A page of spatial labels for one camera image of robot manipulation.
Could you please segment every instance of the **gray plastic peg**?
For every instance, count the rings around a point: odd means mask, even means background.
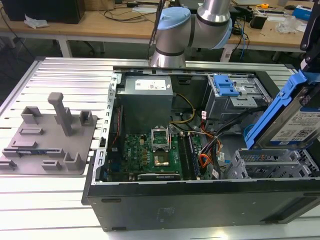
[[[64,135],[71,136],[72,128],[62,99],[64,99],[64,95],[61,92],[52,92],[48,97],[48,102],[54,107],[56,117],[61,124]]]

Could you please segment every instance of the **yellow wire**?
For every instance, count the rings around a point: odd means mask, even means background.
[[[195,117],[195,115],[196,115],[196,110],[195,110],[194,106],[191,104],[191,102],[190,102],[185,96],[183,96],[183,95],[180,94],[180,93],[177,93],[177,95],[180,96],[180,97],[182,97],[182,98],[191,106],[191,108],[192,108],[192,115],[191,115],[191,117],[190,117],[189,119],[187,119],[187,120],[183,120],[183,121],[170,121],[169,123],[170,123],[170,124],[186,124],[186,123],[189,123],[189,122],[191,122],[191,121],[194,119],[194,117]]]

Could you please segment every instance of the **blue plastic tab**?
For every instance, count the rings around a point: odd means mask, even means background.
[[[158,25],[159,30],[175,28],[185,23],[191,17],[188,8],[181,6],[169,7],[162,11]]]
[[[312,85],[318,82],[320,82],[320,75],[318,73],[302,73],[299,71],[299,73],[292,75],[254,127],[245,136],[244,140],[247,148],[251,149],[253,147],[258,135],[265,130],[265,127],[278,114],[278,111],[282,107],[287,107],[292,102],[293,98],[291,94],[300,84],[308,83]]]
[[[238,97],[240,95],[227,75],[214,75],[213,83],[221,97]]]

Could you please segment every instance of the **circuit board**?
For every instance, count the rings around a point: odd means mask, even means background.
[[[124,158],[121,163],[120,172],[129,173],[159,173],[180,174],[183,179],[180,161],[177,134],[171,135],[171,149],[167,154],[167,165],[156,165],[158,152],[152,151],[151,134],[127,134],[124,142]],[[157,144],[164,143],[162,136],[157,137]],[[201,150],[201,140],[198,135],[192,137],[194,152],[198,155]]]

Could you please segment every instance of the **cable on desk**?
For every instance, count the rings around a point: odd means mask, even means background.
[[[3,9],[4,7],[0,8],[0,14],[1,17],[5,23],[5,25],[8,27],[8,29],[15,35],[15,37],[19,40],[19,42],[24,46],[24,48],[26,49],[26,51],[33,57],[33,59],[35,59],[35,56],[29,51],[29,49],[26,47],[26,45],[24,44],[24,42],[18,37],[18,35],[12,30],[12,28],[9,26],[9,24],[7,23],[4,15],[3,15]]]
[[[114,20],[114,21],[117,21],[117,22],[123,22],[123,23],[140,23],[140,22],[145,22],[146,20],[140,20],[140,21],[135,21],[135,20],[139,20],[139,18],[141,17],[144,17],[146,18],[145,16],[147,15],[151,15],[151,14],[155,14],[154,12],[150,12],[150,13],[146,13],[146,14],[141,14],[140,12],[137,12],[140,14],[140,16],[134,16],[134,17],[130,17],[130,18],[125,18],[125,19],[118,19],[118,18],[114,18],[113,17],[113,13],[110,12],[109,10],[105,11],[103,16],[106,18],[106,19],[110,19],[110,20]]]
[[[240,35],[240,39],[238,44],[236,45],[235,49],[233,49],[232,53],[230,56],[232,56],[234,54],[234,52],[238,49],[239,45],[241,44],[241,40],[243,40],[243,48],[242,48],[242,52],[241,52],[241,56],[240,59],[243,58],[243,56],[245,55],[245,49],[248,50],[248,47],[250,45],[250,38],[249,36],[245,33],[245,27],[246,27],[246,16],[244,16],[243,18],[241,17],[241,19],[243,19],[243,26],[242,24],[240,24],[237,20],[235,22],[235,26],[233,27],[233,31],[232,33],[234,35]]]
[[[148,43],[148,49],[147,49],[147,52],[146,52],[146,59],[147,60],[149,60],[151,44],[153,43],[153,41],[154,41],[154,39],[156,37],[157,30],[158,30],[158,25],[159,25],[159,21],[160,21],[160,16],[161,16],[162,10],[164,9],[165,3],[166,3],[166,0],[160,0],[159,4],[158,4],[158,7],[156,9],[154,27],[153,27],[153,30],[152,30],[152,33],[151,33],[151,36],[150,36],[150,40],[149,40],[149,43]]]

